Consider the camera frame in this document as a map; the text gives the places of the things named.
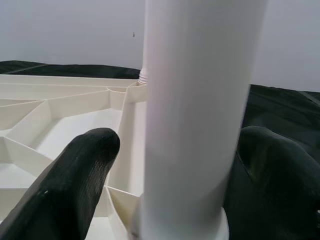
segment white backdrop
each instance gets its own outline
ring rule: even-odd
[[[319,13],[319,0],[269,0],[252,83],[320,92]]]
[[[144,12],[144,0],[1,0],[0,61],[140,69]],[[252,83],[320,91],[318,13],[319,0],[269,0]]]
[[[144,6],[144,0],[0,0],[0,61],[140,69]]]

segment white wall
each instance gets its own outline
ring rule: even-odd
[[[140,69],[144,6],[144,0],[0,0],[0,61]]]
[[[252,83],[320,92],[320,0],[269,0]]]
[[[144,2],[0,0],[0,61],[140,69]],[[320,0],[269,0],[252,83],[320,92],[319,13]]]

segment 3d printed tray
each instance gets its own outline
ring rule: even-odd
[[[146,86],[135,79],[0,75],[0,222],[77,135],[121,140],[87,240],[127,240],[144,189]]]

